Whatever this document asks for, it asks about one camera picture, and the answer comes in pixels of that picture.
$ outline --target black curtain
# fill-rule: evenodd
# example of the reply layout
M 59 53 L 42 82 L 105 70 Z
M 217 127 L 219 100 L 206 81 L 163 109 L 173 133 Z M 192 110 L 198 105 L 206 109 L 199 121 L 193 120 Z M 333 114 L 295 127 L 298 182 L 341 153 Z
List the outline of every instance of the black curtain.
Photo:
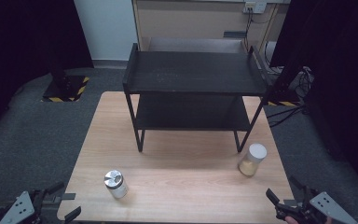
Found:
M 358 5 L 355 0 L 292 0 L 270 66 L 284 66 L 274 93 L 286 92 L 303 66 L 317 74 L 321 55 L 331 50 Z
M 316 78 L 306 98 L 314 122 L 333 156 L 344 157 L 358 174 L 358 2 L 348 22 L 319 54 Z
M 62 69 L 93 66 L 74 0 L 0 0 L 0 116 L 20 86 L 49 72 L 30 22 Z

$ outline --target shelf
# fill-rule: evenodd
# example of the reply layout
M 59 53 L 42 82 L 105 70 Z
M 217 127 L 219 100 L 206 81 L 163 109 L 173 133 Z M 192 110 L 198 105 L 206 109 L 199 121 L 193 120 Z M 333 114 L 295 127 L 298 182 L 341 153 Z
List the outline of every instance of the shelf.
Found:
M 266 84 L 247 53 L 134 51 L 130 94 L 178 92 L 262 96 Z
M 242 97 L 227 95 L 142 94 L 139 130 L 248 131 Z

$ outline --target lower shelf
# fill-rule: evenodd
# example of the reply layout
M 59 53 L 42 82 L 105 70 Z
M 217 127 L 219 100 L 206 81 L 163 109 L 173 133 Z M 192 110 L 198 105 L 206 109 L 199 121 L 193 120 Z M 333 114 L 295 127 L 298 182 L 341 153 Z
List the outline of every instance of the lower shelf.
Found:
M 241 96 L 143 94 L 136 115 L 139 130 L 248 131 Z

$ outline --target shelf leg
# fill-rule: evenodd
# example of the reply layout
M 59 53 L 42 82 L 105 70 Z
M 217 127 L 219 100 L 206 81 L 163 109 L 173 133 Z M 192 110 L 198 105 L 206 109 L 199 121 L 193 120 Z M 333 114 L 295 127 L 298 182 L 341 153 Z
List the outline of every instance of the shelf leg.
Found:
M 241 149 L 240 149 L 240 139 L 238 138 L 238 133 L 237 131 L 234 131 L 234 137 L 235 137 L 235 143 L 237 144 L 237 151 L 238 153 L 241 152 Z
M 136 117 L 133 112 L 131 96 L 127 93 L 125 95 L 126 95 L 127 104 L 129 106 L 129 110 L 130 110 L 133 131 L 135 132 L 136 145 L 138 146 L 138 151 L 142 152 L 143 147 L 144 147 L 145 130 L 142 130 L 141 138 L 139 138 L 138 127 L 136 126 Z
M 248 140 L 249 134 L 251 134 L 251 130 L 254 128 L 255 122 L 257 121 L 257 118 L 258 118 L 258 115 L 260 114 L 261 109 L 263 108 L 263 105 L 266 101 L 267 101 L 267 97 L 262 98 L 262 100 L 260 101 L 260 104 L 258 105 L 258 108 L 255 111 L 255 116 L 252 119 L 251 128 L 249 129 L 248 132 L 246 132 L 246 135 L 243 137 L 243 140 L 240 145 L 240 148 L 238 149 L 238 152 L 242 152 L 243 147 L 245 146 L 246 140 Z

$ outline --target glass jar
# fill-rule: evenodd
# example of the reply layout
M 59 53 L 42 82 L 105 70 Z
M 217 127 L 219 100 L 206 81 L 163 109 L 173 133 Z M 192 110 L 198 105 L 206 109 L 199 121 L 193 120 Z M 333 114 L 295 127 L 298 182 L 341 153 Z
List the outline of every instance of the glass jar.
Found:
M 258 165 L 267 156 L 266 148 L 254 143 L 249 146 L 248 152 L 245 154 L 240 162 L 239 168 L 244 175 L 252 176 L 257 171 Z
M 124 176 L 118 170 L 109 171 L 104 177 L 104 183 L 113 197 L 117 199 L 124 197 L 129 191 Z

